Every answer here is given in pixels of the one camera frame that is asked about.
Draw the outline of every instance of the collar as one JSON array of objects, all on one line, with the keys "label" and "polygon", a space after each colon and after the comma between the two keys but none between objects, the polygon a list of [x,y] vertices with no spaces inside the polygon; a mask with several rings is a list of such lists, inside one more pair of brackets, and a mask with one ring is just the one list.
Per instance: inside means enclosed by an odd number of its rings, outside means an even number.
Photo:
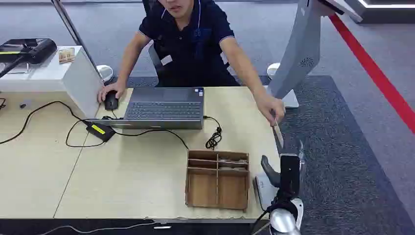
[{"label": "collar", "polygon": [[[200,28],[200,15],[201,15],[200,0],[194,0],[192,14],[190,15],[190,22],[189,22],[189,25],[187,25],[185,28],[189,26],[190,27],[196,26],[197,29],[199,29]],[[174,25],[176,25],[176,21],[174,20],[174,17],[166,9],[163,10],[163,13],[161,14],[161,19],[174,23]]]}]

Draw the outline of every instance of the man's right hand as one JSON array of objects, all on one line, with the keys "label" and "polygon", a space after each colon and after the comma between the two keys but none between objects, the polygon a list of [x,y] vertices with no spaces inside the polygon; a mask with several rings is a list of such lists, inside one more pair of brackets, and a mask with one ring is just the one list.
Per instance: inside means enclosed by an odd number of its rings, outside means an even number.
[{"label": "man's right hand", "polygon": [[117,94],[115,95],[115,97],[119,99],[124,93],[125,89],[126,89],[126,85],[123,82],[115,82],[113,84],[105,86],[98,92],[98,102],[101,103],[102,101],[104,101],[105,96],[110,91],[117,91]]}]

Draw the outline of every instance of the wooden desk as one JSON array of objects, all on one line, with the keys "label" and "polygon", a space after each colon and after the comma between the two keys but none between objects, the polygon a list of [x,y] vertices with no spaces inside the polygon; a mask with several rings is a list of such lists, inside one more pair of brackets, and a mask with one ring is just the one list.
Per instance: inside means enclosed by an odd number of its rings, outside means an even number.
[{"label": "wooden desk", "polygon": [[[132,90],[116,111],[125,113]],[[102,107],[97,117],[111,116]],[[279,170],[274,135],[246,87],[206,88],[205,115],[223,128],[218,150],[248,152],[251,178],[261,172],[262,154]],[[190,149],[204,149],[217,124],[202,131],[175,131]],[[86,144],[99,143],[88,135]],[[254,189],[245,212],[187,207],[184,203],[187,150],[170,133],[140,137],[115,135],[105,145],[83,149],[56,218],[256,219],[261,209]]]},{"label": "wooden desk", "polygon": [[[17,134],[27,115],[51,101],[80,110],[64,92],[0,93],[7,106],[0,110],[0,141]],[[20,109],[19,105],[29,101]],[[52,218],[64,192],[80,148],[65,145],[68,130],[77,120],[61,104],[36,112],[25,131],[15,140],[0,145],[0,218]],[[82,145],[85,127],[74,128],[69,142]]]}]

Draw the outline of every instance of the computer mouse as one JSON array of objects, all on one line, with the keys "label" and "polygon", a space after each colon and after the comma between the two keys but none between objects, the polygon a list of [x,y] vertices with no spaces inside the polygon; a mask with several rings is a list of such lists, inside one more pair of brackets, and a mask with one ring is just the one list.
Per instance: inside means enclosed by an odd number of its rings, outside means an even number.
[{"label": "computer mouse", "polygon": [[118,108],[118,99],[115,97],[117,91],[110,91],[105,96],[105,110],[115,110]]}]

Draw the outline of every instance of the red line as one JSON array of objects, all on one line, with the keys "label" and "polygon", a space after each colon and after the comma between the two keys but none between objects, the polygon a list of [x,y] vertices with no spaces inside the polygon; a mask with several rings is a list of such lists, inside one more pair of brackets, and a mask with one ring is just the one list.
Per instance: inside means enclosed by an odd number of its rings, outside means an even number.
[{"label": "red line", "polygon": [[359,60],[360,64],[372,78],[379,90],[383,93],[386,100],[388,100],[404,123],[415,134],[415,113],[412,108],[401,96],[395,86],[392,85],[385,74],[380,70],[379,66],[368,55],[362,45],[360,45],[353,34],[351,34],[342,20],[340,20],[336,14],[330,16],[330,19],[334,27],[336,27],[337,31],[349,46],[350,50]]}]

